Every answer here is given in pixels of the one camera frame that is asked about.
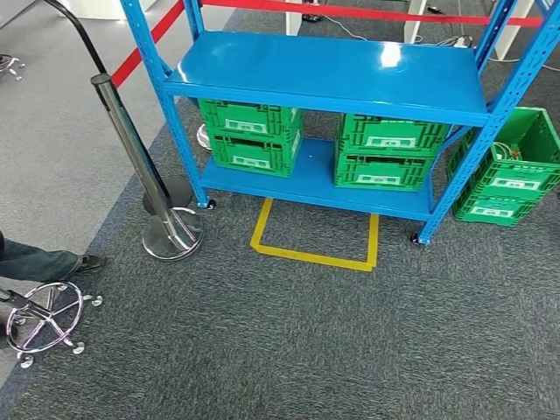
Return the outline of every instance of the jeans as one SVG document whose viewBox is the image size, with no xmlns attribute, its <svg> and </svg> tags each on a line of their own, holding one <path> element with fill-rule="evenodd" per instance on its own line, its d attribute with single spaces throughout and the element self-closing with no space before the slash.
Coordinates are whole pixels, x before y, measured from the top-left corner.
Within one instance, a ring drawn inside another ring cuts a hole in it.
<svg viewBox="0 0 560 420">
<path fill-rule="evenodd" d="M 45 251 L 5 239 L 0 277 L 48 283 L 66 280 L 82 264 L 81 255 L 70 251 Z"/>
</svg>

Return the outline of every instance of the green plastic crate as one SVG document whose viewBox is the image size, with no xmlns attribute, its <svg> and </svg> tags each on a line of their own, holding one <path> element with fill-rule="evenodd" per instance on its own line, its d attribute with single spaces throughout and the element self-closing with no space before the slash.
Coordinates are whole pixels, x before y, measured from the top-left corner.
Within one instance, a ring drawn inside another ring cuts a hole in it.
<svg viewBox="0 0 560 420">
<path fill-rule="evenodd" d="M 453 215 L 458 221 L 478 221 L 500 226 L 515 226 L 527 216 L 538 201 L 512 197 L 485 197 L 473 193 L 474 182 L 469 181 L 453 204 Z"/>
<path fill-rule="evenodd" d="M 461 162 L 475 133 L 460 140 L 448 175 Z M 477 195 L 538 201 L 560 181 L 560 141 L 545 109 L 515 108 L 495 142 L 508 144 L 520 159 L 500 158 L 505 151 L 493 144 L 472 176 Z"/>
<path fill-rule="evenodd" d="M 207 130 L 225 130 L 234 136 L 263 139 L 292 136 L 302 130 L 303 112 L 297 108 L 198 99 Z"/>
<path fill-rule="evenodd" d="M 430 170 L 430 159 L 345 153 L 336 149 L 334 184 L 350 188 L 416 191 Z"/>
<path fill-rule="evenodd" d="M 342 114 L 337 140 L 344 152 L 379 156 L 434 157 L 448 126 L 432 122 Z"/>
<path fill-rule="evenodd" d="M 230 136 L 228 133 L 208 133 L 212 157 L 218 166 L 242 171 L 264 173 L 288 178 L 301 147 L 301 132 L 290 142 L 275 143 Z"/>
</svg>

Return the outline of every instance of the dark gray carpet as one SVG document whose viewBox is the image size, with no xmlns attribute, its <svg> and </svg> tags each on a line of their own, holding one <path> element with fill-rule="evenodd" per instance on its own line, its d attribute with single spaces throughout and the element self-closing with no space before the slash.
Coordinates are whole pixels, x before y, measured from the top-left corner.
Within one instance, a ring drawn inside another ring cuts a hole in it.
<svg viewBox="0 0 560 420">
<path fill-rule="evenodd" d="M 283 28 L 272 14 L 238 14 L 235 22 Z M 400 24 L 344 22 L 375 39 L 402 34 Z M 420 33 L 430 40 L 446 31 L 423 25 Z M 302 33 L 343 35 L 328 22 Z M 495 90 L 508 66 L 491 63 L 485 87 Z M 540 72 L 524 103 L 548 108 L 560 128 L 560 100 L 552 88 L 558 77 Z M 180 110 L 194 138 L 198 113 L 186 102 Z M 306 132 L 331 137 L 334 123 L 332 115 L 308 113 Z M 181 173 L 166 129 L 156 141 L 164 173 Z M 194 149 L 198 161 L 206 158 Z M 436 169 L 436 188 L 445 182 L 442 169 Z M 207 227 L 203 246 L 163 263 L 140 246 L 146 215 L 137 189 L 105 249 L 108 267 L 82 282 L 106 298 L 88 308 L 76 333 L 87 350 L 48 353 L 10 418 L 560 417 L 555 194 L 512 229 L 448 217 L 427 248 L 408 242 L 417 223 L 383 217 L 373 273 L 258 255 L 248 242 L 261 199 L 211 196 L 218 207 L 200 212 Z M 365 214 L 277 202 L 263 240 L 362 258 L 367 228 Z"/>
</svg>

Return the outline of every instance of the yellow tape square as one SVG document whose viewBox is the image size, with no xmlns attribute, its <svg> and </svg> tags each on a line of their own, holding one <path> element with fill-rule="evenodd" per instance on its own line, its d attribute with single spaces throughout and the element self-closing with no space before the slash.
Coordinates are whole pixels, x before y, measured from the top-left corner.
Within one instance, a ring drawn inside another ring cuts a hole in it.
<svg viewBox="0 0 560 420">
<path fill-rule="evenodd" d="M 308 252 L 294 251 L 291 249 L 269 247 L 261 245 L 261 238 L 266 225 L 270 209 L 272 207 L 272 199 L 264 199 L 255 225 L 255 230 L 251 238 L 251 247 L 255 251 L 267 256 L 279 256 L 291 260 L 306 261 L 307 263 L 324 264 L 343 269 L 371 271 L 377 264 L 377 232 L 379 227 L 379 216 L 371 214 L 369 218 L 369 233 L 368 234 L 368 247 L 366 261 L 347 260 L 345 258 L 337 258 L 334 256 L 310 254 Z"/>
</svg>

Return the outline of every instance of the blue metal shelf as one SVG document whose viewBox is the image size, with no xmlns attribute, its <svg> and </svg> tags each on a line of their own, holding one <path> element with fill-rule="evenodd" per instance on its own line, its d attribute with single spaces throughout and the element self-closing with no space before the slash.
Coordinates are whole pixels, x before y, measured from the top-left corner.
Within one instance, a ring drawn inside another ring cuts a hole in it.
<svg viewBox="0 0 560 420">
<path fill-rule="evenodd" d="M 497 0 L 475 50 L 435 45 L 205 31 L 196 0 L 183 0 L 194 44 L 176 70 L 162 64 L 140 0 L 121 0 L 130 29 L 198 204 L 205 188 L 423 221 L 428 243 L 496 135 L 560 41 L 560 5 L 537 0 L 544 18 L 509 77 L 487 104 L 479 75 L 515 0 Z M 438 157 L 470 127 L 480 127 L 432 205 L 431 177 L 418 192 L 336 188 L 333 145 L 306 139 L 291 178 L 216 166 L 201 174 L 173 96 L 384 116 L 461 125 Z"/>
<path fill-rule="evenodd" d="M 489 117 L 473 51 L 463 48 L 205 31 L 165 87 L 186 97 L 467 126 Z"/>
<path fill-rule="evenodd" d="M 200 183 L 207 188 L 297 201 L 358 212 L 426 221 L 430 217 L 432 180 L 418 192 L 340 188 L 333 183 L 331 141 L 306 138 L 291 178 L 221 168 L 211 158 Z"/>
</svg>

